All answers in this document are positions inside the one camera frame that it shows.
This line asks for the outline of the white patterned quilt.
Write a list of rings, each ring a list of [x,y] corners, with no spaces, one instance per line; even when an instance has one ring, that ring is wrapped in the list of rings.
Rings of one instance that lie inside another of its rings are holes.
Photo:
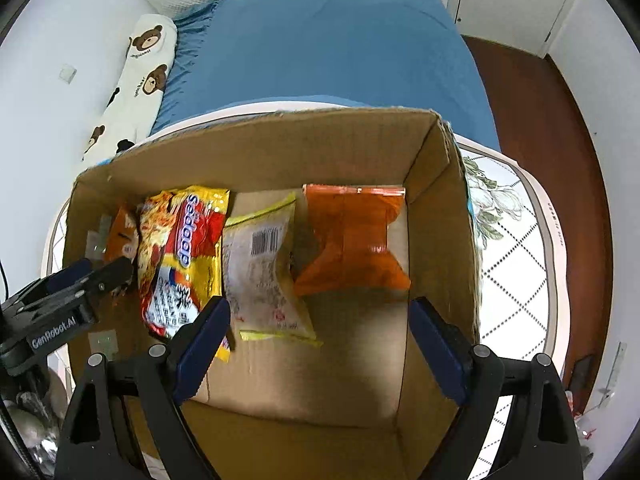
[[[547,352],[567,324],[566,249],[544,190],[434,113],[258,102],[187,119],[83,172],[50,234],[55,268],[85,257],[120,206],[171,188],[226,188],[232,216],[307,184],[401,186],[387,244],[406,292],[305,300],[315,344],[238,340],[183,405],[226,479],[414,479],[454,419],[408,327],[413,298],[499,356]]]

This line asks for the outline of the small orange snack packet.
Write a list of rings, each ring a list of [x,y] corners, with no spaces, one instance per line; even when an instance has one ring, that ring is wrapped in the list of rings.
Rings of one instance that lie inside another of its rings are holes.
[[[111,263],[120,257],[134,262],[139,243],[140,235],[136,216],[127,207],[120,207],[107,234],[103,262]]]

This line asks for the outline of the litter on floor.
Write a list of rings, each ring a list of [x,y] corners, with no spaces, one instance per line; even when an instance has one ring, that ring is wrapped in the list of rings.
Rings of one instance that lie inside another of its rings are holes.
[[[570,374],[570,385],[565,391],[565,395],[572,411],[577,432],[582,468],[586,468],[594,456],[589,445],[596,428],[591,425],[588,414],[604,410],[615,396],[627,348],[626,342],[620,341],[617,344],[614,360],[608,368],[608,377],[603,387],[596,387],[598,372],[596,364],[594,364],[593,353],[576,361],[572,374]]]

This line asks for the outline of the clear yellow-edged snack packet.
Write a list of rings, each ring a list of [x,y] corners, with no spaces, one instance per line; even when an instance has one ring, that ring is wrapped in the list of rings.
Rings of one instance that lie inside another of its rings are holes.
[[[222,231],[222,280],[232,325],[244,341],[288,339],[318,348],[306,304],[295,295],[296,195],[229,218]]]

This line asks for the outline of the red yellow noodle packet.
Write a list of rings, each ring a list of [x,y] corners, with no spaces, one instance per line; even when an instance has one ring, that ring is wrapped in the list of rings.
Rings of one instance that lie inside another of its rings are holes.
[[[170,339],[222,294],[222,230],[230,192],[192,185],[148,197],[140,208],[138,291],[142,320]]]

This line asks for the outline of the bear print long pillow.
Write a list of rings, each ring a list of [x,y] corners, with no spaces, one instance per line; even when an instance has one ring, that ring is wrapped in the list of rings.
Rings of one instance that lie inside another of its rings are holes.
[[[150,134],[174,64],[177,39],[171,18],[144,14],[138,19],[119,80],[82,156],[86,167],[113,158]]]

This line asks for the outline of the orange snack bag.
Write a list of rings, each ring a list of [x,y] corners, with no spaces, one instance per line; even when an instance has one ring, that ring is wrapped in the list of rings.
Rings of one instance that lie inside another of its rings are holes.
[[[307,184],[304,195],[319,253],[296,278],[296,295],[410,288],[409,275],[388,248],[388,227],[405,203],[404,188]]]

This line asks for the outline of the cardboard box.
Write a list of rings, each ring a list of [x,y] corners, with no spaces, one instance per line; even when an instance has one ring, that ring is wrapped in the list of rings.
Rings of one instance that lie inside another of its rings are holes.
[[[134,288],[70,344],[55,473],[415,479],[444,396],[410,327],[426,299],[476,337],[464,166],[437,114],[342,108],[201,126],[80,174],[66,263],[105,217],[140,233]]]

